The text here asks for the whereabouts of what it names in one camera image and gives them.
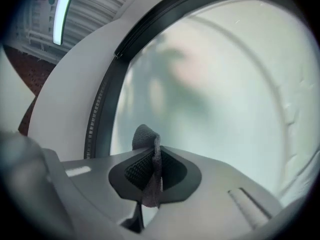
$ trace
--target gray fabric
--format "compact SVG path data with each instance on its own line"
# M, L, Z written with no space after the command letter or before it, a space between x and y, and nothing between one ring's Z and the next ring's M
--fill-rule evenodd
M141 124L135 130L132 140L132 150L148 147L154 147L154 154L152 157L154 172L147 186L143 190L142 204L146 207L158 207L159 195L162 191L160 135L145 124Z

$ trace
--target cloth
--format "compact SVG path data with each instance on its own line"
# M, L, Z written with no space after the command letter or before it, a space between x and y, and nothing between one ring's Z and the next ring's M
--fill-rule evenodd
M146 207L159 207L159 195L162 191L162 159L160 135L145 124L141 124L134 133L132 150L154 147L152 156L153 175L142 192L142 204Z

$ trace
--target fluorescent light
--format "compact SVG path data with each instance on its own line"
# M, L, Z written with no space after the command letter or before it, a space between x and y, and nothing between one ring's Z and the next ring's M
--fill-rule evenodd
M56 5L53 25L53 42L59 46L62 43L63 30L70 1L71 0L58 0Z

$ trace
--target ceiling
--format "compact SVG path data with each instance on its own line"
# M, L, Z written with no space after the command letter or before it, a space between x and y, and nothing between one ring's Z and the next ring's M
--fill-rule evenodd
M63 44L53 43L58 0L28 0L12 22L6 45L57 64L79 41L105 24L118 19L134 0L71 0Z

